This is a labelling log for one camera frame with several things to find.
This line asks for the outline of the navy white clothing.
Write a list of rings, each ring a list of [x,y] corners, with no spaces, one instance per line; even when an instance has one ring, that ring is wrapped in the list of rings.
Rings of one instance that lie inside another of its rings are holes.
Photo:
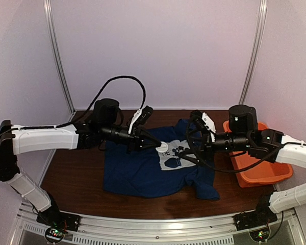
[[[219,200],[214,188],[215,173],[179,157],[189,149],[185,138],[188,121],[180,119],[175,126],[149,130],[157,139],[167,143],[168,151],[155,149],[126,152],[126,146],[106,142],[103,189],[117,194],[158,198],[174,194],[184,186],[193,186],[196,197]]]

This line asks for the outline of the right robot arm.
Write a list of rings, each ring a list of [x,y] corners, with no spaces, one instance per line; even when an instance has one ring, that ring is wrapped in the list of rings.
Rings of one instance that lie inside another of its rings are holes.
[[[235,170],[241,173],[262,162],[285,163],[306,169],[306,142],[295,139],[274,129],[260,130],[254,107],[234,105],[228,110],[229,131],[218,133],[211,118],[204,112],[194,110],[185,129],[189,149],[180,157],[198,166],[226,173],[212,165],[216,153],[243,152],[257,159],[248,167]]]

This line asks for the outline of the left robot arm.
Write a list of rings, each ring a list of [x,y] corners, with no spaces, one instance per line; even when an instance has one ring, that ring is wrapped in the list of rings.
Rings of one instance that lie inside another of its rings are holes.
[[[8,183],[29,201],[45,222],[53,227],[61,225],[63,215],[54,198],[39,187],[17,165],[17,155],[52,149],[83,150],[100,145],[104,140],[124,144],[127,151],[168,150],[166,143],[151,135],[142,125],[153,109],[146,106],[135,112],[128,127],[115,122],[119,102],[101,99],[85,122],[70,122],[64,126],[19,126],[9,120],[0,125],[0,181]]]

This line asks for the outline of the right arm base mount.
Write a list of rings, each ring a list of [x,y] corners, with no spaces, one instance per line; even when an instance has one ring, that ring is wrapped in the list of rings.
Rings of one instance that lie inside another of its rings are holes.
[[[237,231],[266,226],[268,223],[277,221],[277,215],[271,211],[241,212],[233,216]]]

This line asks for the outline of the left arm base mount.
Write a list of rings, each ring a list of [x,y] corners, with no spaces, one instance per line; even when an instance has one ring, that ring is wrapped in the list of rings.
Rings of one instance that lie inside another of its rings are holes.
[[[38,223],[57,228],[60,231],[75,231],[79,229],[81,217],[76,214],[60,212],[56,216],[47,217],[43,213],[37,215]]]

